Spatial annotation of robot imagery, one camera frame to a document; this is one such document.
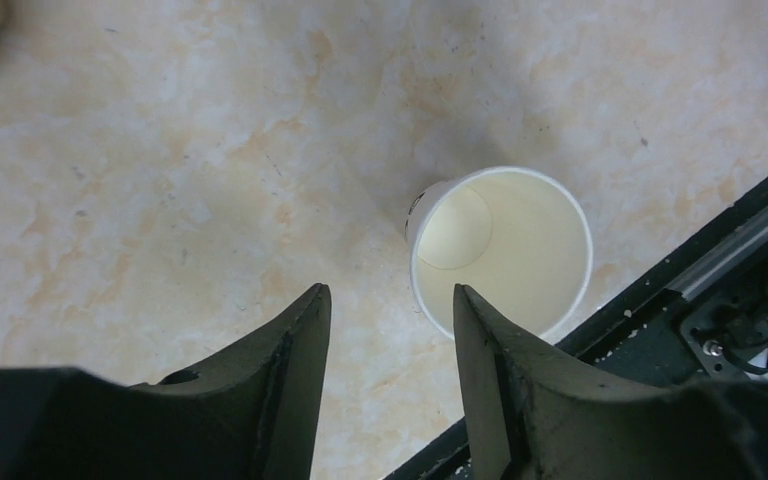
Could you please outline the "white paper coffee cup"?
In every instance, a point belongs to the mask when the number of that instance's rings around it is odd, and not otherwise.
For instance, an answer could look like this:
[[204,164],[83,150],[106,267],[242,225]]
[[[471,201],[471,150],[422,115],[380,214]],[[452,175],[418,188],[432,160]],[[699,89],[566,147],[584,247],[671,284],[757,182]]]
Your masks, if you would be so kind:
[[413,200],[404,235],[417,305],[448,338],[454,287],[464,284],[547,340],[582,301],[593,268],[579,203],[555,179],[525,167],[490,167],[431,185]]

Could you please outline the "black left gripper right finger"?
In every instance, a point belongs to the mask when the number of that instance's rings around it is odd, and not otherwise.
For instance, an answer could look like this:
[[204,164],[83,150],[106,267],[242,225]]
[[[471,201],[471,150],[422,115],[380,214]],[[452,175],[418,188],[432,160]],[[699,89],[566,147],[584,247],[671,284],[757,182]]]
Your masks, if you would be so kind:
[[768,479],[768,381],[653,387],[588,365],[453,291],[478,479]]

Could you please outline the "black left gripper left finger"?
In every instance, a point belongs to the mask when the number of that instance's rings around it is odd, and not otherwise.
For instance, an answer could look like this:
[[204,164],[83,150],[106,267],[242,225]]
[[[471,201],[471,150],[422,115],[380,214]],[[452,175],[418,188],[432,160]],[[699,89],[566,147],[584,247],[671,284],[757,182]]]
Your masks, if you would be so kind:
[[306,479],[330,319],[330,290],[313,285],[155,384],[0,369],[0,479]]

